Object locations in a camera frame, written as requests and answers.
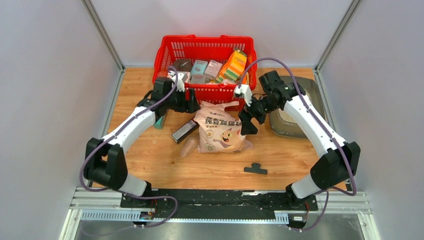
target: wood surface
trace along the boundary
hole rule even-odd
[[[259,68],[259,77],[274,68]],[[277,71],[288,75],[283,68]],[[296,76],[314,79],[310,68],[293,68]],[[152,89],[153,68],[127,68],[117,98],[109,132],[121,124],[136,104]],[[262,93],[258,82],[254,93]],[[176,144],[171,134],[194,114],[169,111],[163,129],[150,127],[131,146],[126,154],[129,173],[148,181],[153,188],[170,189],[228,189],[284,190],[310,171],[318,156],[307,139],[277,137],[268,118],[263,125],[253,122],[257,135],[248,135],[253,149],[240,153],[198,153],[180,157],[184,142]],[[244,167],[260,163],[267,175],[244,172]]]

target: red basket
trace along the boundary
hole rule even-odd
[[[226,63],[231,53],[240,49],[247,55],[246,66],[256,60],[253,39],[246,36],[221,37],[197,37],[195,35],[167,35],[162,39],[162,45],[156,54],[154,61],[153,82],[157,77],[168,75],[167,67],[171,66],[177,59],[190,59],[193,64],[195,60],[214,60],[222,64]],[[256,87],[257,66],[252,66],[249,71],[249,86],[253,90]],[[229,103],[239,101],[238,106],[227,107],[227,111],[240,111],[244,100],[234,97],[235,84],[189,84],[185,88],[194,89],[195,96],[199,102],[206,101],[212,104]]]

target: pink bag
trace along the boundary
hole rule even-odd
[[[236,153],[243,149],[251,149],[253,145],[242,136],[242,122],[225,112],[226,107],[237,106],[238,101],[222,104],[212,104],[202,101],[200,110],[194,120],[199,127],[199,153]]]

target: gray floor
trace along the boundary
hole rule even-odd
[[[317,215],[310,214],[308,225]],[[85,221],[80,226],[90,234],[105,234],[130,226],[122,221]],[[307,232],[289,231],[285,225],[234,223],[176,223],[167,222],[154,228],[132,228],[104,237],[88,237],[78,231],[77,240],[363,240],[355,214],[326,214],[319,225]]]

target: white panel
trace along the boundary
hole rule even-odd
[[[165,35],[251,36],[258,58],[313,66],[351,0],[93,0],[125,65],[152,66]]]
[[[424,236],[424,1],[364,0],[322,71],[384,240]]]
[[[58,239],[119,71],[79,0],[0,16],[0,239]]]

